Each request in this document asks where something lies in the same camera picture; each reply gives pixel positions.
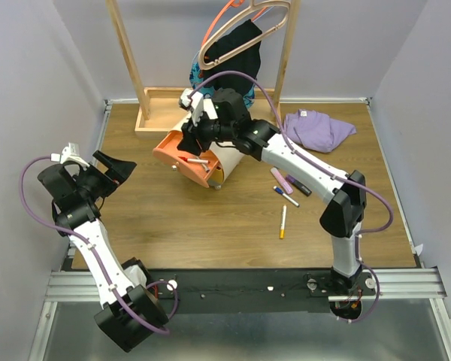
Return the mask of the pink highlighter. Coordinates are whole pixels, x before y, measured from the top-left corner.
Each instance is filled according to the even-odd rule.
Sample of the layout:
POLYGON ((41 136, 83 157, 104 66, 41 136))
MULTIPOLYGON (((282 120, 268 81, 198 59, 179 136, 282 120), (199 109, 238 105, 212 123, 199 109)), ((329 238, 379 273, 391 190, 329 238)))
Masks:
POLYGON ((293 193, 293 189, 289 182, 285 179, 284 176, 280 173, 279 169, 276 167, 271 168, 271 174, 276 179, 278 184, 281 186, 282 190, 287 194, 291 195, 293 193))

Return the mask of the yellow capped white marker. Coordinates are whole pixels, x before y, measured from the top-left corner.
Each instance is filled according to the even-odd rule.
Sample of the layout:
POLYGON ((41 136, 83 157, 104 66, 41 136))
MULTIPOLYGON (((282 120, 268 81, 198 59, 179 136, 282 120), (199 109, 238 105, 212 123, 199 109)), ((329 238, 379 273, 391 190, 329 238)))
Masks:
POLYGON ((280 216, 280 231, 279 231, 279 239, 283 240, 285 237, 285 229, 286 229, 286 213, 287 206, 283 205, 280 216))

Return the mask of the clear capped blue pen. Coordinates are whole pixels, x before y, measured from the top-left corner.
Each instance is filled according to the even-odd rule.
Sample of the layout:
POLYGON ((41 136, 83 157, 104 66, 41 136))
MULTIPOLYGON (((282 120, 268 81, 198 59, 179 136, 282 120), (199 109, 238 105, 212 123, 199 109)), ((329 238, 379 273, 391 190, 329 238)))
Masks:
POLYGON ((206 171, 206 173, 210 172, 210 169, 206 164, 201 163, 201 166, 206 171))

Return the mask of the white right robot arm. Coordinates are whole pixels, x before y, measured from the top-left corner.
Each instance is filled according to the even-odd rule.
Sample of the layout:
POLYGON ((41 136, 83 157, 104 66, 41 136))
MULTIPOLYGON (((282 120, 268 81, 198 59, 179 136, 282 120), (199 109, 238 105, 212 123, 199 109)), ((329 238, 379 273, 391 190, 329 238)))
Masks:
POLYGON ((364 175, 327 165, 293 145, 267 120, 252 119, 241 96, 232 89, 220 90, 211 99, 185 89, 179 106, 188 114, 181 126, 178 150, 200 156, 212 144, 231 147, 287 172, 322 198, 325 210, 319 223, 331 236, 333 250, 331 287, 341 295, 354 290, 362 271, 356 238, 366 206, 364 175))

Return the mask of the blue capped white marker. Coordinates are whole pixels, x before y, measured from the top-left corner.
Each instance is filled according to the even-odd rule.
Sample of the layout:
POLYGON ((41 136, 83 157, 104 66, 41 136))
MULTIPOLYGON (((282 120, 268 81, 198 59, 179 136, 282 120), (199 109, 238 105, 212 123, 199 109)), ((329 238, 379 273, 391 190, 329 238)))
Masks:
POLYGON ((293 198, 291 198, 289 195, 287 195, 281 188, 279 188, 277 186, 273 186, 273 190, 276 193, 278 193, 279 195, 281 195, 283 198, 285 198, 288 202, 293 204, 295 207, 297 207, 297 208, 300 207, 300 205, 293 198))

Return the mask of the red capped white marker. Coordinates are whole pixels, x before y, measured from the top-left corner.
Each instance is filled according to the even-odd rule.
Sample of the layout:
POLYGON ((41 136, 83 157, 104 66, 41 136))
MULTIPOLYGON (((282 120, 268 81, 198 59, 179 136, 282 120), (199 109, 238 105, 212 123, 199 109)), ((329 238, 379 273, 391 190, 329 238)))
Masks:
POLYGON ((186 157, 182 157, 181 159, 188 163, 195 163, 195 164, 202 164, 202 165, 210 164, 210 161, 206 160, 206 159, 193 159, 193 158, 186 158, 186 157))

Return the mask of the black purple highlighter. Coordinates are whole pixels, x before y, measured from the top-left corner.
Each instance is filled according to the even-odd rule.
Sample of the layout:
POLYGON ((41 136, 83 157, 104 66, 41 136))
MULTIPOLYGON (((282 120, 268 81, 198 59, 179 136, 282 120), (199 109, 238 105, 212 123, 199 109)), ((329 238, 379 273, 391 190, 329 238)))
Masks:
POLYGON ((299 180, 296 180, 293 176, 291 176, 290 174, 288 174, 286 176, 286 180, 293 185, 297 190, 299 190, 302 194, 304 194, 305 196, 310 196, 312 194, 312 191, 306 187, 302 182, 300 182, 299 180))

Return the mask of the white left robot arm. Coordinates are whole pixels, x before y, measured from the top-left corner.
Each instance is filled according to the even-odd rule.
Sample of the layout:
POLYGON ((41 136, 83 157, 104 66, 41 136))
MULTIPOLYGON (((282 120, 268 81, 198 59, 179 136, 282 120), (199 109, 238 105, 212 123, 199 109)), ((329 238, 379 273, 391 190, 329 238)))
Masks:
POLYGON ((169 335, 169 317, 152 292, 155 283, 143 263, 132 258, 121 264, 114 255, 96 204, 129 178, 136 163, 99 150, 93 156, 105 171, 85 161, 70 143, 51 155, 53 164, 38 181, 53 198, 54 229, 79 250, 95 281, 101 305, 94 316, 97 326, 129 352, 152 334, 169 335))

